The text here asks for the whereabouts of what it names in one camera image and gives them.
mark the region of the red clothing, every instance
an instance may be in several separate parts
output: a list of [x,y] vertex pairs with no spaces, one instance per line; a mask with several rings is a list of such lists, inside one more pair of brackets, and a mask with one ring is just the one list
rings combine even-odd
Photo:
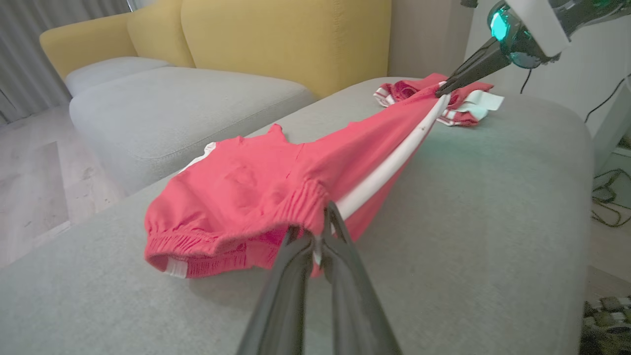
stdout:
[[[277,124],[262,136],[218,142],[149,206],[145,258],[181,277],[271,268],[288,226],[320,234],[328,201],[339,201],[388,158],[438,102],[437,89],[420,90],[312,143],[288,143]],[[346,219],[353,239],[402,170]]]
[[[446,81],[447,77],[442,74],[431,74],[425,79],[421,80],[399,80],[394,84],[385,83],[377,89],[375,97],[379,103],[385,107],[399,101],[406,100],[412,97],[415,93],[423,90],[424,88],[438,84],[442,81]],[[487,83],[476,82],[468,85],[466,90],[456,90],[451,95],[449,102],[450,109],[456,109],[463,104],[467,95],[475,90],[489,91],[493,88],[493,85]],[[439,118],[439,121],[448,126],[476,126],[478,119],[475,118],[469,112],[457,112],[447,109]]]

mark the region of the robotic arm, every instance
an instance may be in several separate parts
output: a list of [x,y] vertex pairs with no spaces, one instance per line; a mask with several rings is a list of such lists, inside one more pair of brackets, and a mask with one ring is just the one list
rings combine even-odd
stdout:
[[526,69],[554,63],[581,27],[629,14],[631,0],[500,1],[488,14],[492,37],[449,77],[436,96],[465,87],[510,63]]

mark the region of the yellow cushion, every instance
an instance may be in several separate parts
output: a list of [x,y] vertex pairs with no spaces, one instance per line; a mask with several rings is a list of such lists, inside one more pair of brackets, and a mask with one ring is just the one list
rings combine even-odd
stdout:
[[86,65],[116,57],[135,57],[127,33],[131,13],[97,18],[48,30],[40,36],[46,56],[62,79]]
[[386,76],[390,0],[184,0],[197,68],[272,76],[319,97]]
[[134,11],[127,29],[139,57],[195,67],[182,32],[181,7],[182,0],[159,0]]

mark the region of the white stripe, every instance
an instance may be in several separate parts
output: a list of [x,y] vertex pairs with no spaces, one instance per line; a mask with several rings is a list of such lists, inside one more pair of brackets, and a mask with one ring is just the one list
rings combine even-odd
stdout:
[[169,274],[171,276],[180,277],[181,279],[186,279],[186,273],[188,272],[189,264],[187,262],[183,262],[182,260],[173,259],[172,257],[168,257],[167,269],[164,270],[165,274]]
[[339,212],[343,219],[347,219],[355,213],[366,201],[377,193],[390,180],[393,175],[405,164],[414,153],[418,145],[429,133],[434,121],[445,111],[451,95],[443,95],[421,120],[412,132],[399,144],[398,147],[386,158],[374,171],[372,171],[361,183],[359,183],[346,196],[338,202]]
[[210,142],[208,143],[205,147],[204,147],[204,155],[197,157],[193,160],[191,160],[191,162],[189,163],[189,165],[185,166],[184,169],[180,170],[180,172],[188,169],[191,165],[195,164],[196,162],[200,162],[202,161],[204,158],[206,158],[208,156],[208,154],[210,154],[210,152],[212,152],[213,150],[215,150],[215,148],[217,147],[217,143],[215,142]]

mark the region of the grey sofa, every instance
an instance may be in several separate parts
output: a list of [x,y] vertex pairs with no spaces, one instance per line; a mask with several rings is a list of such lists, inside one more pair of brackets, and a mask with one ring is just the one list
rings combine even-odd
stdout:
[[77,69],[66,85],[74,126],[128,193],[183,168],[212,141],[247,135],[315,101],[292,81],[142,57]]
[[[318,139],[381,110],[372,93],[398,79],[277,122],[291,142]],[[357,242],[405,354],[577,354],[592,154],[576,114],[526,96],[473,129],[436,125]],[[149,266],[144,213],[167,181],[0,270],[0,354],[236,351],[266,271]],[[305,354],[332,353],[331,324],[330,286],[312,279]]]

